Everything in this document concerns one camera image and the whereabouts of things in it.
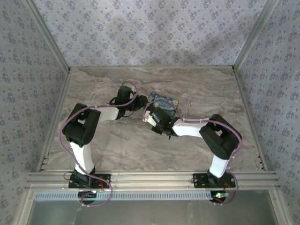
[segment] vent grille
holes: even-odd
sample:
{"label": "vent grille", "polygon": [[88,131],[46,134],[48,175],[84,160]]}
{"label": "vent grille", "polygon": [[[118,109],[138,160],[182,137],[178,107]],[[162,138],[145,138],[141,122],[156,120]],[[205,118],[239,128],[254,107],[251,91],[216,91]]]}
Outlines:
{"label": "vent grille", "polygon": [[[96,198],[89,200],[106,200],[109,192],[98,192]],[[78,192],[37,192],[36,201],[78,200]],[[210,191],[119,191],[114,192],[112,201],[139,200],[211,200]]]}

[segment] robotic arm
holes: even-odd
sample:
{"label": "robotic arm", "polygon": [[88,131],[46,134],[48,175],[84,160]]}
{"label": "robotic arm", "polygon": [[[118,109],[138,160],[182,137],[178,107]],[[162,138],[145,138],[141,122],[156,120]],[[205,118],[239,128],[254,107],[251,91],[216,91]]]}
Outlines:
{"label": "robotic arm", "polygon": [[[131,94],[135,93],[129,87],[121,86],[117,97],[113,98],[109,103],[112,106],[88,109],[75,116],[64,127],[63,134],[70,142],[77,161],[87,173],[95,175],[95,166],[90,153],[90,142],[94,137],[97,124],[105,120],[118,120],[124,117],[126,111],[134,112],[147,105],[147,97],[138,95],[131,104],[123,107],[113,106],[129,102]],[[86,105],[77,104],[69,117],[85,107]],[[207,172],[208,182],[211,187],[217,187],[225,174],[230,155],[239,145],[239,140],[235,134],[215,123],[200,123],[199,120],[182,121],[179,117],[171,118],[164,110],[160,107],[154,107],[153,104],[149,105],[147,109],[143,120],[152,125],[152,131],[158,134],[165,133],[169,138],[171,136],[188,135],[204,139],[214,154],[212,164]],[[235,130],[220,115],[213,115],[209,118],[209,121],[221,122]],[[94,182],[94,179],[85,175],[78,165],[75,166],[74,175],[80,182],[86,183],[89,187]]]}
{"label": "robotic arm", "polygon": [[[212,186],[217,186],[220,178],[225,174],[227,164],[229,162],[232,152],[238,147],[239,140],[237,136],[229,129],[211,122],[202,122],[199,120],[184,120],[179,117],[173,119],[159,107],[154,108],[150,105],[149,110],[146,111],[144,121],[150,123],[152,131],[171,136],[194,136],[203,138],[214,157],[211,166],[207,172],[208,180]],[[214,114],[209,119],[203,121],[217,121],[232,128],[241,138],[237,132],[223,117]]]}

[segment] floral wallpaper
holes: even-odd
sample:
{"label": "floral wallpaper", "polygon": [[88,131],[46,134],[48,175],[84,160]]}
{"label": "floral wallpaper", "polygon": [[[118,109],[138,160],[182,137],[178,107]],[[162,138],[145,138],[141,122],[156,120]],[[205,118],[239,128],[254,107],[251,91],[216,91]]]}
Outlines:
{"label": "floral wallpaper", "polygon": [[265,157],[300,224],[300,2],[280,0],[238,71]]}
{"label": "floral wallpaper", "polygon": [[232,65],[266,0],[34,0],[70,67]]}
{"label": "floral wallpaper", "polygon": [[36,169],[65,72],[21,0],[0,1],[0,224]]}

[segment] gray floor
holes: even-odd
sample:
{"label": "gray floor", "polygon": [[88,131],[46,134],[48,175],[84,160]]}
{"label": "gray floor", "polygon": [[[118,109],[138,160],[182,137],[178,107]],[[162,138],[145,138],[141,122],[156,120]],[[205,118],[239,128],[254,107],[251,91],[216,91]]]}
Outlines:
{"label": "gray floor", "polygon": [[[255,141],[231,67],[195,68],[85,68],[71,69],[59,129],[76,103],[106,104],[116,96],[123,81],[134,82],[141,94],[158,92],[179,100],[185,118],[209,118],[221,114],[243,137],[243,151],[234,159],[232,171],[260,169]],[[91,142],[98,171],[206,171],[213,154],[203,139],[183,136],[168,140],[142,121],[142,110],[131,117],[99,123]],[[69,143],[63,136],[64,144]],[[57,138],[50,149],[47,170],[73,170],[73,159]]]}

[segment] gray marble table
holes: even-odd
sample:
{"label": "gray marble table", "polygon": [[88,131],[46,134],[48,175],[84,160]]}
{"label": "gray marble table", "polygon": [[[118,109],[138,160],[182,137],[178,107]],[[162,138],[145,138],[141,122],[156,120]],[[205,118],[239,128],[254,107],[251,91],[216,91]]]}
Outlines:
{"label": "gray marble table", "polygon": [[[146,96],[156,92],[178,99],[185,118],[221,114],[241,133],[244,142],[232,170],[259,169],[255,140],[229,67],[82,68],[72,69],[70,75],[59,127],[76,103],[106,104],[124,81],[131,81]],[[63,142],[69,147],[65,138]],[[203,139],[183,136],[168,140],[166,135],[152,132],[151,125],[142,122],[142,110],[128,118],[99,123],[91,147],[98,171],[206,171],[213,157]],[[74,165],[60,147],[56,132],[46,169],[73,170]]]}

